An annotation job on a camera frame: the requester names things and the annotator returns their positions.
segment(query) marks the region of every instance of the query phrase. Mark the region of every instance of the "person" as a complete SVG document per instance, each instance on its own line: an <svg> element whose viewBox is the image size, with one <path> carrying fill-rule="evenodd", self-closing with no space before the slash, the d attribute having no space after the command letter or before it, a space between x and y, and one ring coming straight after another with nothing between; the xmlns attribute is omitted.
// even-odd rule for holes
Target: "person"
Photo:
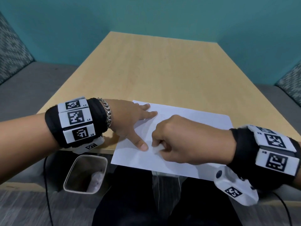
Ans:
<svg viewBox="0 0 301 226"><path fill-rule="evenodd" d="M147 112L149 104L114 99L104 101L111 110L110 129L128 138L141 151L147 151L148 146L135 133L134 124L155 117L157 112ZM106 108L103 102L99 103L102 109ZM0 122L0 183L62 148L46 117L47 112ZM95 121L94 126L96 124L105 125ZM238 145L234 133L174 115L157 125L152 133L152 145L163 144L165 149L160 154L167 161L230 165ZM300 170L289 185L301 188ZM193 178L183 182L180 201L168 221L164 221L156 211L152 173L118 166L110 190L95 211L92 225L166 224L241 225L228 197L213 182Z"/></svg>

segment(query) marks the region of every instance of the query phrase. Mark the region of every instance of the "wooden table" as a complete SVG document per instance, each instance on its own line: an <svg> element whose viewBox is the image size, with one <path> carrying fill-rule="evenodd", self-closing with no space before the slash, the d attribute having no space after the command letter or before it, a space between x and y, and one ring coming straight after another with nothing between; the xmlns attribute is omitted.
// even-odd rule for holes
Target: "wooden table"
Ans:
<svg viewBox="0 0 301 226"><path fill-rule="evenodd" d="M40 109L85 96L138 100L230 116L301 141L300 135L217 43L110 32ZM111 130L94 152L113 153Z"/></svg>

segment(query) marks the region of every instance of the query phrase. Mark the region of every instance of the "wall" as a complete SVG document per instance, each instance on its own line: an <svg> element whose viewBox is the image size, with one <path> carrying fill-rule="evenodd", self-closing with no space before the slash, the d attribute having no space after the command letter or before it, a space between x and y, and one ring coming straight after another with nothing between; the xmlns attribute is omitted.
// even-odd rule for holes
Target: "wall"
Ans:
<svg viewBox="0 0 301 226"><path fill-rule="evenodd" d="M301 59L301 0L0 0L38 61L81 64L109 31L218 42L254 83Z"/></svg>

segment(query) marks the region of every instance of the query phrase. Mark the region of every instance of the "patterned backrest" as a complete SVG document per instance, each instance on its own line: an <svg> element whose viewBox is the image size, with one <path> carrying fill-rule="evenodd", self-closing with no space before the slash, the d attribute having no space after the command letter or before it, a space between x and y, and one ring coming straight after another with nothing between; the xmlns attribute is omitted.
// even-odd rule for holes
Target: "patterned backrest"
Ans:
<svg viewBox="0 0 301 226"><path fill-rule="evenodd" d="M295 102L301 106L301 61L294 66L276 86L285 91Z"/></svg>
<svg viewBox="0 0 301 226"><path fill-rule="evenodd" d="M0 13L0 85L34 59Z"/></svg>

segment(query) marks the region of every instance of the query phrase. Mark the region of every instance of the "hand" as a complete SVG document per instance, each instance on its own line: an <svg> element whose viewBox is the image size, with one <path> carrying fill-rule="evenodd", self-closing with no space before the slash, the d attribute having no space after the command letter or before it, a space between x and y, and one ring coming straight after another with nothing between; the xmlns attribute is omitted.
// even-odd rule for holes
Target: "hand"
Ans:
<svg viewBox="0 0 301 226"><path fill-rule="evenodd" d="M138 120L155 117L157 112L147 112L150 105L139 105L138 103L105 99L111 109L112 123L110 129L120 137L129 139L141 151L147 151L147 144L141 139L134 130L134 124Z"/></svg>
<svg viewBox="0 0 301 226"><path fill-rule="evenodd" d="M221 130L178 115L160 122L152 133L152 146L163 144L160 151L166 161L202 164L232 161L236 142L230 130Z"/></svg>

